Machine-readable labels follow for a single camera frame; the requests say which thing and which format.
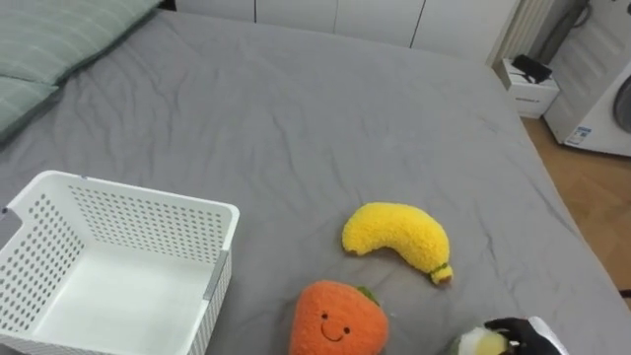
green striped pillow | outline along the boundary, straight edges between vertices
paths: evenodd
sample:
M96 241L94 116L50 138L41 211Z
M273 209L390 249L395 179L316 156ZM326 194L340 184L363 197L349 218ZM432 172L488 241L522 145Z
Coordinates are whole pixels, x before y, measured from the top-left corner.
M56 84L160 0L22 0L0 11L0 75Z
M56 87L0 77L0 145L22 128Z

storage basket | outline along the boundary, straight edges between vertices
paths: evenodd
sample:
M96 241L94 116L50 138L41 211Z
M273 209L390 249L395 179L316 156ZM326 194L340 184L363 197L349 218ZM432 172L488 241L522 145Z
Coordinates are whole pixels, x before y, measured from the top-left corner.
M45 172L2 217L13 237L0 250L1 343L33 355L205 353L237 207Z

gray blanket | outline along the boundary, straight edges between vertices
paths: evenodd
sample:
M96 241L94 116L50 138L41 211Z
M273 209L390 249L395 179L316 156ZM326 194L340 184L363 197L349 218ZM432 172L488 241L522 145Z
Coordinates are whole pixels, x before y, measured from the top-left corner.
M385 354L438 354L484 320L534 315L572 355L631 349L631 314L487 68L161 13L61 95L0 155L0 203L60 170L239 206L208 354L286 353L296 298L319 279L374 291ZM346 219L375 200L444 225L452 288L394 252L342 251Z

cabinet door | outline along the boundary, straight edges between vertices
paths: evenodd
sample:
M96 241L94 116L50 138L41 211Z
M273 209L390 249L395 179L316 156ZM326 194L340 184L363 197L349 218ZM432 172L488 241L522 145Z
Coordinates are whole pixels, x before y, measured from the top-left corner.
M339 0L335 33L409 47L425 0Z
M225 19L254 21L254 0L175 0L177 10Z
M337 0L256 0L256 21L333 33Z
M484 63L517 0L427 0L412 47Z

washing machine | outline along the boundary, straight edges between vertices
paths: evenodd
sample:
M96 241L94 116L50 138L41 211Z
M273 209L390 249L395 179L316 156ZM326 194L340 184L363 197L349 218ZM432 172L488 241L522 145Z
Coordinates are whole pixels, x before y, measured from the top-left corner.
M631 5L592 7L550 63L561 92L544 119L561 144L631 156Z

